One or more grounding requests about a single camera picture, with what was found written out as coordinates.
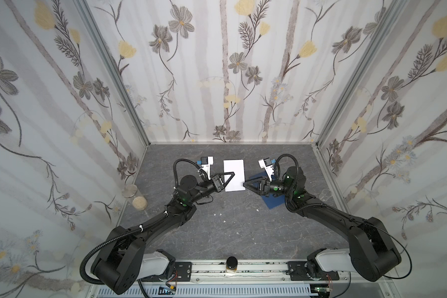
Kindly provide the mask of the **white letter with blue border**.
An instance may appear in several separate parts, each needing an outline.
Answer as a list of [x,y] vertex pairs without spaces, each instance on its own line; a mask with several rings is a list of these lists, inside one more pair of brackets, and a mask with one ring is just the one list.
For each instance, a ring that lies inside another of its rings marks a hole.
[[244,191],[245,187],[245,167],[243,160],[224,160],[223,169],[226,173],[233,172],[234,175],[226,175],[225,182],[228,181],[225,187],[226,192]]

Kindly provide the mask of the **dark blue envelope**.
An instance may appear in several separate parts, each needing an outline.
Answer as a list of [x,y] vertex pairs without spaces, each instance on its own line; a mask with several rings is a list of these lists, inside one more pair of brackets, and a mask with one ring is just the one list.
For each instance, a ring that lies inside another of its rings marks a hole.
[[[263,171],[256,175],[251,176],[250,179],[252,180],[256,178],[267,178],[267,177],[268,177],[267,173]],[[271,194],[269,195],[269,197],[261,196],[261,198],[268,209],[274,209],[275,207],[284,204],[284,195],[275,197]]]

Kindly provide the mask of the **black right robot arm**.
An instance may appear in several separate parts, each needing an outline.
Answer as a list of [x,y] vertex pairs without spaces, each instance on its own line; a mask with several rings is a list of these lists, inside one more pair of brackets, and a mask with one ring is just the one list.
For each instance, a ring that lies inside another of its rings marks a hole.
[[289,212],[312,219],[347,241],[348,248],[321,248],[310,254],[305,265],[310,278],[346,271],[375,282],[401,263],[401,254],[379,219],[364,219],[340,211],[309,193],[305,183],[303,170],[291,166],[281,178],[253,178],[243,186],[259,196],[284,197]]

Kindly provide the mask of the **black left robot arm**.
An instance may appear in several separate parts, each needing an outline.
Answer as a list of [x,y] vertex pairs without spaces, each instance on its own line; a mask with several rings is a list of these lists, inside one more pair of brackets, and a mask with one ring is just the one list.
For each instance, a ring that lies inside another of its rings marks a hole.
[[123,294],[138,279],[163,275],[173,257],[163,251],[145,256],[146,247],[183,226],[196,212],[199,200],[223,191],[234,176],[233,171],[217,173],[199,183],[195,176],[186,175],[178,181],[163,212],[135,227],[114,228],[105,242],[93,248],[79,266],[81,278]]

